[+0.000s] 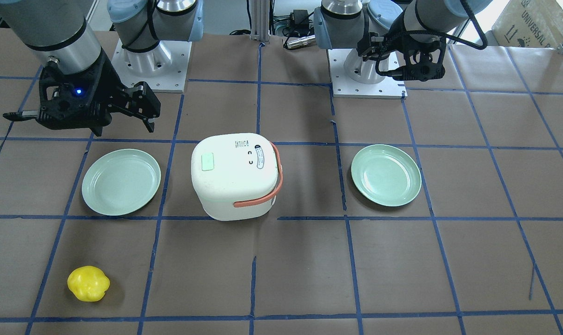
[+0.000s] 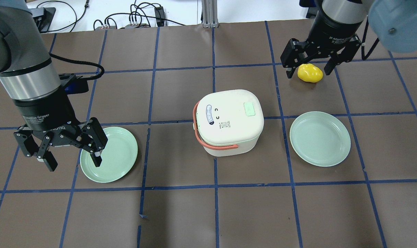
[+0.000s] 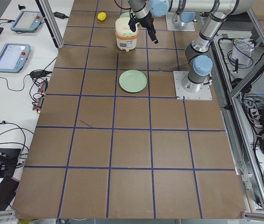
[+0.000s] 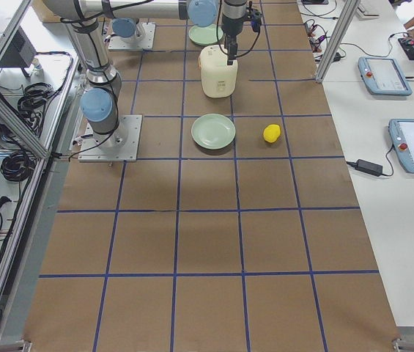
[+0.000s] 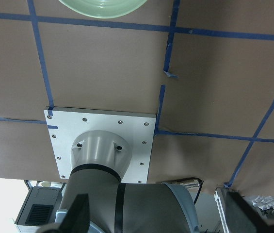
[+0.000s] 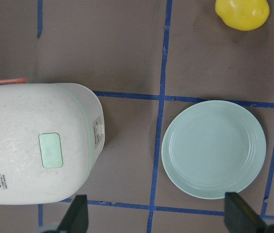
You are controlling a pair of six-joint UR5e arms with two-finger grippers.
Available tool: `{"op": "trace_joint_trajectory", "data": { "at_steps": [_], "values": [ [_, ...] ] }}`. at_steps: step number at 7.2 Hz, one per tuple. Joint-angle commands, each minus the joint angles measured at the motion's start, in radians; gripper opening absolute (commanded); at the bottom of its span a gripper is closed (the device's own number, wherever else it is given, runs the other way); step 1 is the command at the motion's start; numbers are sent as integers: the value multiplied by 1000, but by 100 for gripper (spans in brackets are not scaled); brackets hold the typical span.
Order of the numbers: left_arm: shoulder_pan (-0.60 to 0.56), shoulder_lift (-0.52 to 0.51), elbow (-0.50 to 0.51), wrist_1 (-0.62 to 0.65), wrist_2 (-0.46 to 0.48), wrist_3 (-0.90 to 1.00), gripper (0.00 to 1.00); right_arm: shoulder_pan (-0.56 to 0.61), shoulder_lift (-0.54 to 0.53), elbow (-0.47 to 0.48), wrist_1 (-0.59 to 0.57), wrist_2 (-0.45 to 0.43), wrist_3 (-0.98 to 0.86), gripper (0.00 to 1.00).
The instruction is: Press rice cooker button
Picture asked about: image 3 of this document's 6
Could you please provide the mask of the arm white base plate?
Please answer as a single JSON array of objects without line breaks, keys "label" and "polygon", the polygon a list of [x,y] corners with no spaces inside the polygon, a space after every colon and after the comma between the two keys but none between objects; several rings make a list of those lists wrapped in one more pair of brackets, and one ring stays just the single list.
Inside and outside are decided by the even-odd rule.
[{"label": "arm white base plate", "polygon": [[167,30],[169,31],[184,31],[184,32],[195,31],[195,26],[193,21],[184,23],[180,20],[179,15],[175,13],[168,13],[166,15],[166,26],[167,26]]},{"label": "arm white base plate", "polygon": [[188,71],[174,71],[174,84],[176,99],[178,100],[212,100],[212,94],[210,90],[210,85],[207,83],[207,78],[200,83],[192,83],[188,79]]}]

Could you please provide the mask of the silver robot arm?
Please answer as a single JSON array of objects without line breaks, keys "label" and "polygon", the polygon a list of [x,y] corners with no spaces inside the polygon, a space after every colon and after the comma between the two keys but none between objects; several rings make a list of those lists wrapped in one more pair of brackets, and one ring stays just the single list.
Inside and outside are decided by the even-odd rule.
[{"label": "silver robot arm", "polygon": [[[139,23],[134,13],[129,13],[128,26],[133,32],[136,31],[136,25]],[[194,32],[194,21],[196,18],[195,12],[182,12],[177,14],[176,12],[166,14],[162,13],[161,16],[166,18],[166,27],[169,31],[189,31]]]},{"label": "silver robot arm", "polygon": [[183,89],[197,93],[202,89],[205,78],[210,74],[213,62],[205,54],[219,28],[228,16],[240,14],[248,10],[252,0],[130,0],[128,4],[135,16],[130,19],[129,26],[140,23],[146,28],[151,40],[158,43],[153,25],[154,17],[161,17],[168,12],[181,15],[183,12],[205,12],[208,19],[199,36],[188,44],[185,50],[190,67],[188,75],[182,80]]}]

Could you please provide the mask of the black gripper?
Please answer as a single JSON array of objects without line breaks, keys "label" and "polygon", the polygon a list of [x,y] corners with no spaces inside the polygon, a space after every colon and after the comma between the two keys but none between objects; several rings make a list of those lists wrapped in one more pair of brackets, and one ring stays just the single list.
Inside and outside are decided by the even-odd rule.
[{"label": "black gripper", "polygon": [[155,44],[158,44],[156,30],[153,27],[154,19],[152,17],[152,14],[151,13],[147,13],[147,14],[136,13],[136,16],[135,16],[134,14],[130,13],[128,25],[132,32],[136,32],[137,19],[143,28],[147,28],[148,35],[151,41],[154,42]]}]

